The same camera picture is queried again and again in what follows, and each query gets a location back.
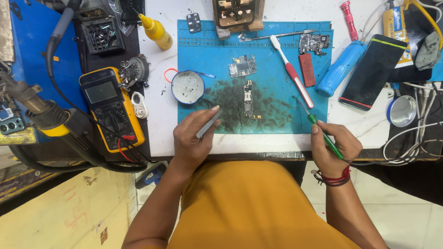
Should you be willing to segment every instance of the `blue silicone repair mat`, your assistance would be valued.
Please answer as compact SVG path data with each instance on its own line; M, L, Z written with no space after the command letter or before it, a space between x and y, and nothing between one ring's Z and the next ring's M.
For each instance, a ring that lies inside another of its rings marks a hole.
M202 76L205 82L205 94L196 103L178 106L178 122L189 113L199 109L210 109L220 105L223 114L221 124L216 133L227 134L300 134L310 133L311 123L307 114L300 109L295 98L301 96L291 78L288 76L280 54L275 50L269 39L250 42L239 42L239 33L231 34L231 38L222 42L217 40L213 21L201 21L202 31L190 34L185 20L177 21L178 29L178 70L192 70L215 75L216 78ZM317 84L325 75L331 64L332 40L334 31L330 22L265 22L264 30L246 32L247 37L276 35L305 29L316 29L313 34L329 35L330 43L323 49L326 55L312 53L312 65ZM294 66L303 82L299 63L298 41L300 35L280 37L283 53ZM255 56L256 70L254 74L231 78L228 65L233 58L247 55ZM245 117L243 101L243 85L253 81L252 100L253 114L261 115L261 119L250 120ZM320 96L314 87L307 91L314 102L311 114L326 121L328 98Z

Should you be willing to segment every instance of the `yellow glue bottle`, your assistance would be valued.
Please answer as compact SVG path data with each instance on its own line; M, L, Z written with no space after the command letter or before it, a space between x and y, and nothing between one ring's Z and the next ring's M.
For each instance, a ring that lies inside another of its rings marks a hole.
M139 14L139 18L144 27L144 32L149 39L157 44L157 46L163 50L169 49L172 46L171 35L166 32L165 28L159 21L145 17L143 14Z

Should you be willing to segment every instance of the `white table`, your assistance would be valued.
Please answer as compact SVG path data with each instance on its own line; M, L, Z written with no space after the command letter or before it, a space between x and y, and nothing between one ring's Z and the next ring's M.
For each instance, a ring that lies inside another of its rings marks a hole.
M334 43L332 63L335 62L351 42L347 24L340 4L343 0L266 0L264 21L332 21ZM351 0L351 13L357 30L362 29L370 13L381 3L381 0ZM138 28L140 52L145 54L151 63L149 87L144 95L149 109L148 130L151 156L173 156L174 138L172 131L177 125L177 100L171 93L163 73L168 68L177 68L177 19L185 19L187 14L197 12L201 20L212 20L211 0L163 0L150 1L146 4L146 16L161 22L171 34L174 44L167 51L161 51L144 33L143 27ZM371 20L369 28L382 11ZM383 34L380 21L372 32ZM329 99L328 123L345 125L363 144L364 148L380 148L388 139L389 122L386 109L392 98L390 87L384 88L372 109L368 112L340 104L338 97L344 87L342 83ZM288 152L310 151L310 134L215 134L211 154L245 153L245 152Z

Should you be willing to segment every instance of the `green soldering iron handle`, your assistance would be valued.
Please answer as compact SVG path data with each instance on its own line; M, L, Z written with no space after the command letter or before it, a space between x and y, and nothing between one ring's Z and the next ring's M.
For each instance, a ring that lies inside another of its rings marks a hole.
M317 124L317 119L315 118L314 115L309 114L307 116L308 120L312 123L312 124ZM323 131L323 138L325 139L326 143L329 145L329 147L331 148L331 150L337 155L338 158L343 159L343 155L342 153L337 149L337 147L335 146L335 144L331 141L331 139L329 138L329 136L326 134L326 132Z

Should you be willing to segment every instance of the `grey cloth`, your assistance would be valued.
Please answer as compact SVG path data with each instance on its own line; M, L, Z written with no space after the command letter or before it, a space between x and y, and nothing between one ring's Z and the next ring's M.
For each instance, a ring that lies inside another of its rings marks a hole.
M435 64L440 61L441 53L439 51L439 45L440 36L436 31L426 37L415 60L415 66L418 70L433 68Z

